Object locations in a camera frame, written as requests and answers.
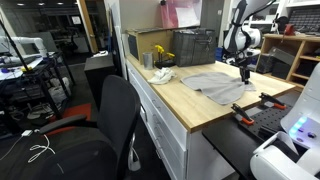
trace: wooden countertop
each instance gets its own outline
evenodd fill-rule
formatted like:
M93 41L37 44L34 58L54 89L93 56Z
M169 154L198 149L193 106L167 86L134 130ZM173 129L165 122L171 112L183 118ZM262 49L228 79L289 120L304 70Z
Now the wooden countertop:
M313 36L313 35L305 35L300 34L296 36L284 36L279 34L265 34L264 37L266 38L273 38L273 39L284 39L284 40L298 40L298 41L309 41L309 42L320 42L320 37Z
M138 60L129 55L127 60L137 69L145 80L151 79L157 69L145 70ZM200 91L194 91L184 85L180 79L193 74L203 72L224 72L231 77L239 77L239 69L221 62L210 65L199 65L179 68L171 67L177 77L164 85L150 84L155 93L162 99L168 108L175 114L188 132L196 132L213 123L232 115L232 103L222 106L203 95ZM251 73L250 81L256 86L256 91L245 91L243 96L236 101L240 107L249 109L260 102L261 92L271 96L280 96L293 90L294 85L272 79L257 73Z

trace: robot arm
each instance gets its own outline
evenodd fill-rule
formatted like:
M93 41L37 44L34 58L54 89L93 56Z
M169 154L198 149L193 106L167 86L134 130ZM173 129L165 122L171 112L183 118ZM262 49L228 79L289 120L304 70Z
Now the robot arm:
M47 57L47 49L43 45L43 40L41 38L28 38L28 37L11 37L13 42L19 44L32 44L34 43L39 50L40 55L43 58ZM0 36L0 43L9 43L9 40L5 36Z
M224 48L230 53L244 51L249 46L255 47L261 41L258 29L242 27L243 22L250 16L269 7L276 0L241 0L232 18L232 26L224 40Z
M250 71L246 57L260 54L260 51L248 49L256 47L261 41L258 29L242 26L250 16L266 9L276 0L240 0L232 18L232 26L224 40L224 49L234 56L235 64L240 68L242 82L249 84Z

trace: drawer handle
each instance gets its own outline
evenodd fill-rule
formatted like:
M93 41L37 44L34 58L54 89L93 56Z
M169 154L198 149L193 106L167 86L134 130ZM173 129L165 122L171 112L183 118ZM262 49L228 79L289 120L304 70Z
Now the drawer handle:
M156 101L156 100L152 99L152 104L153 104L156 108L158 108L159 110L161 109L161 107L157 104L157 101Z
M153 116L155 123L160 125L161 122L158 120L157 116L155 114L153 114L152 116Z
M158 146L158 149L162 149L159 139L156 139L156 144Z
M158 152L157 149L156 149L156 153L157 153L157 155L158 155L158 158L159 158L159 159L162 159L162 157L160 156L160 154L159 154L159 152Z
M131 74L135 75L134 71L132 69L130 69Z
M156 138L156 140L158 139L158 138L161 138L162 137L162 135L160 134L160 131L159 131L159 127L154 127L154 130L155 131L157 131L157 134L158 134L158 136L157 136L157 138Z

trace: black office chair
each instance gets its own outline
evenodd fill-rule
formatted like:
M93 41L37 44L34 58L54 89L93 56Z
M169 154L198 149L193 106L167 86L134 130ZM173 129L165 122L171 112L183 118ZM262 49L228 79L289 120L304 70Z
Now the black office chair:
M35 179L123 179L139 114L140 99L134 87L121 77L108 76L97 122L77 115L39 130L46 134L61 127L81 126L48 136L56 154L45 160Z

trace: chair armrest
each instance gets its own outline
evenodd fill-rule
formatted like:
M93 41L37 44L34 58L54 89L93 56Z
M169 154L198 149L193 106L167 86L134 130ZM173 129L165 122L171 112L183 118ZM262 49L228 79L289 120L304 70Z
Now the chair armrest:
M39 129L40 134L46 134L53 130L67 127L67 126L85 126L85 127L97 127L96 122L86 121L87 116L80 114L67 118L60 119L53 123L47 124Z

